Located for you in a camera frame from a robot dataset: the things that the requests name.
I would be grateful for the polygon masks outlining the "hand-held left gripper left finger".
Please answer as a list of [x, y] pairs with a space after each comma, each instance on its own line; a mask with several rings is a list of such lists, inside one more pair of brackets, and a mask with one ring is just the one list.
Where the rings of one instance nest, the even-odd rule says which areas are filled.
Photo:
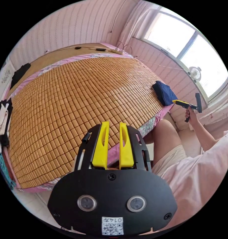
[[108, 160], [108, 137], [109, 122], [104, 121], [101, 124], [97, 143], [92, 159], [92, 165], [96, 168], [106, 168]]

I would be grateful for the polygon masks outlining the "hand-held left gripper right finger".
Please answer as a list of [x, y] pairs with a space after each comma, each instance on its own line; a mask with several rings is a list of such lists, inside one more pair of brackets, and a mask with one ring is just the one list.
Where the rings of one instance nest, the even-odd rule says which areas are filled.
[[120, 123], [120, 145], [119, 145], [119, 167], [132, 168], [134, 166], [134, 159], [129, 138], [128, 128], [126, 123]]

